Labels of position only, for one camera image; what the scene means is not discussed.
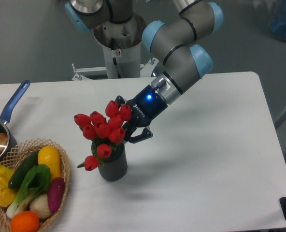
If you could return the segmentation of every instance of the saucepan handle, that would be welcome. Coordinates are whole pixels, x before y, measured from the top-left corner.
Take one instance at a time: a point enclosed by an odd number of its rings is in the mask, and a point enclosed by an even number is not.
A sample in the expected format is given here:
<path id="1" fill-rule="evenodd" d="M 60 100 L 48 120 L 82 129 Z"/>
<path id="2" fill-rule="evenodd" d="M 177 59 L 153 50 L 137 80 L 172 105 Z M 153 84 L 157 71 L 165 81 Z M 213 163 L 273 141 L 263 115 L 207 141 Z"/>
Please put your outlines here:
<path id="1" fill-rule="evenodd" d="M 21 85 L 18 87 L 18 89 L 16 90 L 16 92 L 13 94 L 13 96 L 10 98 L 6 106 L 4 107 L 0 115 L 0 120 L 3 121 L 4 124 L 10 122 L 12 111 L 15 105 L 21 99 L 21 97 L 26 92 L 29 86 L 30 86 L 30 81 L 28 80 L 23 81 Z"/>

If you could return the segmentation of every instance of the red tulip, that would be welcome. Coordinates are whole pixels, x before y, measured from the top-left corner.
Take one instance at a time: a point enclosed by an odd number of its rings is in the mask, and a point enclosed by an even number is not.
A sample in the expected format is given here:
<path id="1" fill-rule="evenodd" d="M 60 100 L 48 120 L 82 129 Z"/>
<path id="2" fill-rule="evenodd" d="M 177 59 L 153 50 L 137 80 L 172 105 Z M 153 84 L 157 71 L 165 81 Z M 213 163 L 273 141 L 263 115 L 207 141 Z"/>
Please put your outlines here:
<path id="1" fill-rule="evenodd" d="M 84 114 L 78 114 L 74 116 L 74 121 L 79 127 L 84 127 L 90 124 L 90 117 Z"/>
<path id="2" fill-rule="evenodd" d="M 95 125 L 95 132 L 100 138 L 104 139 L 109 137 L 111 128 L 108 124 L 99 122 Z"/>
<path id="3" fill-rule="evenodd" d="M 83 136 L 87 139 L 94 140 L 96 138 L 96 132 L 92 125 L 86 125 L 83 127 Z"/>
<path id="4" fill-rule="evenodd" d="M 124 123 L 124 120 L 121 116 L 115 116 L 109 119 L 108 124 L 109 127 L 114 130 L 116 128 L 121 128 Z"/>
<path id="5" fill-rule="evenodd" d="M 112 153 L 112 149 L 110 148 L 109 145 L 107 144 L 100 144 L 97 147 L 97 154 L 101 157 L 101 158 L 108 158 Z"/>
<path id="6" fill-rule="evenodd" d="M 97 111 L 94 111 L 90 114 L 90 119 L 92 124 L 95 126 L 97 123 L 104 123 L 105 122 L 105 118 L 102 114 L 98 113 Z"/>
<path id="7" fill-rule="evenodd" d="M 99 160 L 94 156 L 87 156 L 85 159 L 84 167 L 86 171 L 94 170 L 99 166 Z"/>
<path id="8" fill-rule="evenodd" d="M 129 121 L 131 119 L 131 107 L 129 105 L 122 105 L 119 110 L 119 115 L 124 121 Z"/>
<path id="9" fill-rule="evenodd" d="M 125 133 L 126 132 L 125 132 L 124 128 L 114 129 L 109 135 L 109 140 L 112 143 L 118 144 L 121 141 L 123 141 L 123 139 L 125 137 Z"/>
<path id="10" fill-rule="evenodd" d="M 116 101 L 110 101 L 105 108 L 105 114 L 108 117 L 115 117 L 118 115 L 118 103 Z"/>

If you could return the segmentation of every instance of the yellow squash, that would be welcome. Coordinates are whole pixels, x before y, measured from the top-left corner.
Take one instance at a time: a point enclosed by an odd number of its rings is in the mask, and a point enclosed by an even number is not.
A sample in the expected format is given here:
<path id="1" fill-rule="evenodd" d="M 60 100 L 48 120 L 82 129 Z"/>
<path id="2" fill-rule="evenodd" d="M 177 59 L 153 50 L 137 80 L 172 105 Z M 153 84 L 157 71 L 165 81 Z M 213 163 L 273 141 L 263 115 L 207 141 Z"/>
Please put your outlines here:
<path id="1" fill-rule="evenodd" d="M 59 152 L 52 146 L 43 147 L 38 154 L 38 164 L 45 164 L 50 168 L 51 179 L 61 177 Z"/>
<path id="2" fill-rule="evenodd" d="M 8 207 L 15 199 L 17 190 L 8 188 L 9 180 L 0 176 L 0 206 Z"/>

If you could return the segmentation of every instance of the gray vase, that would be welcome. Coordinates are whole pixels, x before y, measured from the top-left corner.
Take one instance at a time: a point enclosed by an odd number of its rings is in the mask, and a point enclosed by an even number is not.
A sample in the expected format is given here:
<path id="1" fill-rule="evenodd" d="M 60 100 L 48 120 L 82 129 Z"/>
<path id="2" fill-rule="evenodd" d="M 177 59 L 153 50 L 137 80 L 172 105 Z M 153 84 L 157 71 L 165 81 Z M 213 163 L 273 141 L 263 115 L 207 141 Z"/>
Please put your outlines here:
<path id="1" fill-rule="evenodd" d="M 113 151 L 109 158 L 103 159 L 104 167 L 99 166 L 98 170 L 103 179 L 116 181 L 122 178 L 127 172 L 127 159 L 125 145 L 119 144 L 116 151 Z"/>

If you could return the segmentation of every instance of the garlic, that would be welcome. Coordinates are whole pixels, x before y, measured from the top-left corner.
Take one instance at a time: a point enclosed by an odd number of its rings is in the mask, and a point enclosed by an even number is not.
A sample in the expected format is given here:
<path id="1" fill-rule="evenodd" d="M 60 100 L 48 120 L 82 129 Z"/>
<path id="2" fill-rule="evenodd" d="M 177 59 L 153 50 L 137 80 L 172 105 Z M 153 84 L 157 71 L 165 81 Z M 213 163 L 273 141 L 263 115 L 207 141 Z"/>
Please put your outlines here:
<path id="1" fill-rule="evenodd" d="M 34 199 L 30 203 L 29 209 L 35 212 L 38 215 L 39 219 L 47 219 L 53 214 L 48 208 L 46 193 Z"/>

